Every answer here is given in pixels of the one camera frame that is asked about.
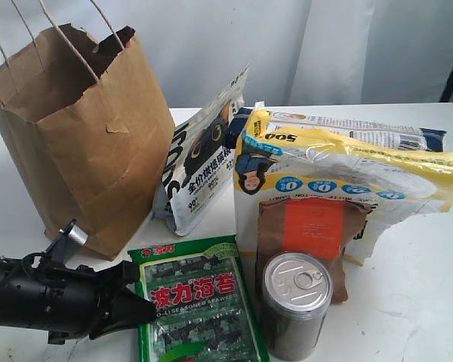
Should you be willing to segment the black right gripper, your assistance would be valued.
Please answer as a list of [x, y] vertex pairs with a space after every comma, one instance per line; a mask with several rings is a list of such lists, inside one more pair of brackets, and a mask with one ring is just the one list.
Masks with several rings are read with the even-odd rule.
[[49, 343], [89, 336], [98, 339], [156, 320], [156, 306], [127, 287], [140, 279], [136, 262], [93, 275], [65, 274], [61, 285], [41, 285], [33, 299], [33, 326], [48, 332]]

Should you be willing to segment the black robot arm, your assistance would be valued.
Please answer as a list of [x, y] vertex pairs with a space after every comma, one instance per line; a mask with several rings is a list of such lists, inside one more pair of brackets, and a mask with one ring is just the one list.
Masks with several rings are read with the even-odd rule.
[[129, 261], [96, 271], [42, 253], [0, 258], [0, 326], [44, 330], [49, 344], [62, 345], [150, 324], [155, 304], [129, 289], [139, 280], [139, 265]]

